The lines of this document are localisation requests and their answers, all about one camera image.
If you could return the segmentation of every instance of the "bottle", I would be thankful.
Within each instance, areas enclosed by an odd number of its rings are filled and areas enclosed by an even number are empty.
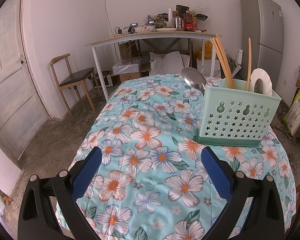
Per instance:
[[[189,13],[189,10],[183,15],[183,24],[186,32],[193,31],[192,15]]]

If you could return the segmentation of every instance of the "wooden chopsticks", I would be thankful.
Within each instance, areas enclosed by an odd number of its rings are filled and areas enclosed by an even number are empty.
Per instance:
[[[250,76],[251,76],[251,39],[248,38],[249,42],[249,54],[248,54],[248,76],[247,76],[247,86],[246,86],[246,91],[249,91],[250,87]]]
[[[228,88],[235,89],[232,74],[231,74],[230,67],[229,67],[229,64],[228,64],[228,60],[227,60],[227,57],[226,57],[226,53],[225,53],[225,50],[223,49],[223,46],[222,46],[219,35],[217,34],[217,39],[216,38],[211,38],[210,41],[213,44],[213,47],[215,48],[216,53],[218,55],[223,73],[226,76],[226,81],[227,81],[227,84],[228,84]]]

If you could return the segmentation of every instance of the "wooden door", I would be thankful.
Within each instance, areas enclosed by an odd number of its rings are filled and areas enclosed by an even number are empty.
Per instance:
[[[48,119],[25,63],[20,4],[6,0],[0,9],[0,140],[16,159]]]

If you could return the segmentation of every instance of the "blue gripper pad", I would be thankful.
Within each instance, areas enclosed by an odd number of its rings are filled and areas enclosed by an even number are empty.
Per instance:
[[[92,181],[93,176],[96,174],[101,164],[102,152],[100,148],[94,147],[88,156],[82,161],[85,161],[85,163],[72,182],[71,197],[74,201],[83,197],[90,182]],[[73,168],[75,168],[77,164],[79,166],[79,163],[82,161],[78,161]]]
[[[208,172],[210,179],[214,187],[216,188],[219,196],[230,202],[232,198],[232,183],[229,179],[229,175],[223,169],[229,172],[227,167],[223,165],[223,161],[220,161],[210,147],[205,147],[201,152],[201,162]]]

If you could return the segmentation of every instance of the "yellow bag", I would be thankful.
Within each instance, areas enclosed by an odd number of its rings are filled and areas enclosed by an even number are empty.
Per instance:
[[[206,41],[204,43],[204,59],[211,59],[211,54],[212,54],[212,43],[210,41]],[[199,48],[196,57],[198,60],[202,59],[202,47]]]

